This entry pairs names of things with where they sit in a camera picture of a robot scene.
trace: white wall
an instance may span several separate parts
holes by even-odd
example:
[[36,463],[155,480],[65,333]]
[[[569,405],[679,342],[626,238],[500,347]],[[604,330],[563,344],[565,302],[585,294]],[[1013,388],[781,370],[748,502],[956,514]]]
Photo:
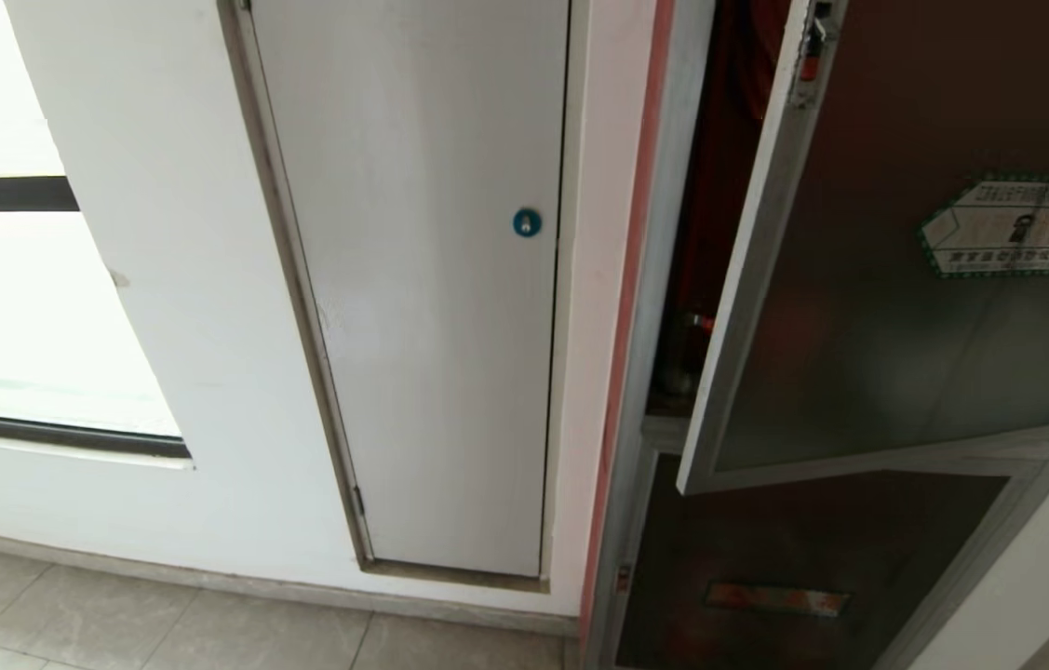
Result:
[[1016,670],[1049,640],[1049,496],[914,670]]
[[[614,314],[650,0],[588,0],[573,315]],[[196,468],[5,449],[0,535],[212,571],[572,615],[612,319],[565,322],[551,593],[361,572],[214,0],[6,0],[104,262]],[[624,123],[617,123],[623,118]],[[584,178],[582,174],[592,175]]]

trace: baseboard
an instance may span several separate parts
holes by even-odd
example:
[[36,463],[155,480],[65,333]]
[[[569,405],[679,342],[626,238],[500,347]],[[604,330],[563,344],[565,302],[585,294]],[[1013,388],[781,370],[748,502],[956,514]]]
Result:
[[508,628],[512,631],[528,631],[547,635],[578,636],[578,619],[557,614],[538,614],[532,611],[515,611],[495,607],[464,605],[464,603],[427,599],[395,597],[389,593],[372,593],[336,589],[331,586],[260,580],[257,577],[222,575],[204,569],[175,567],[142,560],[129,560],[94,553],[64,550],[34,542],[21,542],[0,538],[0,553],[21,556],[24,559],[43,560],[46,563],[69,565],[100,572],[135,577],[199,589],[248,595],[248,597],[306,602],[312,605],[341,607],[379,611],[384,614],[416,617],[449,621],[453,624]]

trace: black window frame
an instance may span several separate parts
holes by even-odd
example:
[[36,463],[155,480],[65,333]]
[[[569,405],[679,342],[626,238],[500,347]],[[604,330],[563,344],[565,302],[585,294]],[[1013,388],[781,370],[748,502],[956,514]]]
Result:
[[[79,212],[66,177],[0,177],[0,212]],[[191,458],[179,436],[45,424],[0,416],[0,437],[163,458]]]

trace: sticker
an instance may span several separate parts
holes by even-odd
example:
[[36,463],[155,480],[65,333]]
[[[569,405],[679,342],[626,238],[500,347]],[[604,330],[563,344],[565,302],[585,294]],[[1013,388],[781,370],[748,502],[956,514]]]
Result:
[[789,589],[783,586],[758,586],[711,582],[706,587],[706,604],[725,609],[776,611],[783,614],[838,618],[851,600],[851,593]]
[[917,236],[943,279],[1049,275],[1049,177],[989,175]]

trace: access panel door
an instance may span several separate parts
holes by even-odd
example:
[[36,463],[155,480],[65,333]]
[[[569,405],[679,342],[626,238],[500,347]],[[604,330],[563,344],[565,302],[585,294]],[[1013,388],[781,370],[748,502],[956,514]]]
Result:
[[1049,273],[1025,264],[1049,259],[1042,7],[851,0],[780,55],[821,50],[825,98],[778,71],[683,491],[1049,440]]
[[253,4],[376,559],[538,574],[566,14]]

